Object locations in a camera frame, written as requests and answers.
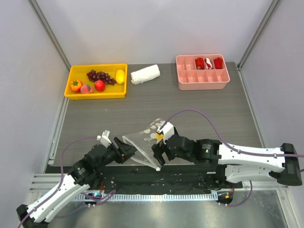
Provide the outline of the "yellow fake lemon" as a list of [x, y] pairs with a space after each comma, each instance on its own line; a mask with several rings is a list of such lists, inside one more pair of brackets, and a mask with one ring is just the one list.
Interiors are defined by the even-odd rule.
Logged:
[[156, 140], [162, 140], [162, 139], [163, 139], [163, 135], [156, 133]]

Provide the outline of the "clear zip top bag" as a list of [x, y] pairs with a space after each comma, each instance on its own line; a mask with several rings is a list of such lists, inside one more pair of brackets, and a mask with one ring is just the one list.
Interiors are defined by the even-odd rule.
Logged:
[[131, 157], [136, 164], [151, 167], [156, 171], [161, 170], [161, 165], [153, 156], [152, 146], [159, 141], [157, 140], [156, 130], [162, 122], [162, 118], [157, 118], [144, 130], [122, 136], [124, 143], [137, 149], [135, 155]]

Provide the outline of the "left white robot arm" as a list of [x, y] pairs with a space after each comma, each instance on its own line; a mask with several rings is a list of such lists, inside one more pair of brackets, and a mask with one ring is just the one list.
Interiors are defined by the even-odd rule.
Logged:
[[19, 228], [46, 228], [57, 213], [75, 196], [86, 190], [97, 189], [103, 181], [102, 172], [106, 165], [122, 164], [135, 155], [137, 148], [122, 142], [117, 137], [114, 143], [106, 139], [96, 144], [77, 161], [67, 174], [61, 174], [60, 182], [43, 197], [30, 205], [20, 205], [17, 215]]

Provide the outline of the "purple fake grape bunch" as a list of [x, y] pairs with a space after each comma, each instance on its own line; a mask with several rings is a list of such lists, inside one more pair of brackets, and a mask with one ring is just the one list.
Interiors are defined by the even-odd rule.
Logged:
[[95, 70], [92, 69], [86, 75], [91, 82], [96, 82], [98, 80], [101, 80], [108, 85], [115, 85], [117, 83], [117, 81], [114, 78], [110, 77], [110, 75], [106, 72], [102, 72], [102, 71], [96, 72]]

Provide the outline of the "red fake tomato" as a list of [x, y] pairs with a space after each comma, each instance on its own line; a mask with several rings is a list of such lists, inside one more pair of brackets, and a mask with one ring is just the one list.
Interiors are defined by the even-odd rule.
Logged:
[[98, 92], [103, 92], [105, 90], [105, 83], [103, 80], [95, 81], [94, 86]]

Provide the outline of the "pink fake peach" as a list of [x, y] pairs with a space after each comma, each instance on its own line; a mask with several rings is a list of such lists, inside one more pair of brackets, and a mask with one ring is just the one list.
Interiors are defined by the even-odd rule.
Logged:
[[90, 85], [84, 84], [80, 88], [80, 93], [82, 93], [82, 94], [91, 94], [91, 93], [94, 93], [94, 89]]

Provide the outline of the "orange red fake persimmon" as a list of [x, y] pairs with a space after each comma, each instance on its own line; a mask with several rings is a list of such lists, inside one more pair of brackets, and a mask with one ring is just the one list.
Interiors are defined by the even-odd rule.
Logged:
[[83, 83], [79, 79], [72, 80], [70, 83], [70, 88], [71, 88], [72, 92], [74, 92], [74, 93], [80, 93], [82, 86], [83, 86]]

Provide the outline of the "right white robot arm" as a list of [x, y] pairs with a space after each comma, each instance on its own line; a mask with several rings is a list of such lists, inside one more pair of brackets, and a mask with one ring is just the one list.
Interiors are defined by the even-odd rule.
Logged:
[[276, 148], [244, 147], [224, 144], [219, 140], [190, 140], [174, 134], [168, 140], [160, 140], [152, 146], [153, 156], [165, 164], [180, 158], [214, 172], [217, 186], [224, 188], [241, 181], [276, 181], [286, 186], [301, 186], [299, 157], [295, 147], [283, 143]]

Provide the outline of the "yellow fake mango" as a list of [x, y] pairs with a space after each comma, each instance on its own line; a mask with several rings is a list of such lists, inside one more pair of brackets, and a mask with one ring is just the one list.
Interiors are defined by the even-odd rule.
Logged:
[[125, 72], [121, 69], [117, 70], [115, 80], [118, 84], [123, 85], [125, 82]]

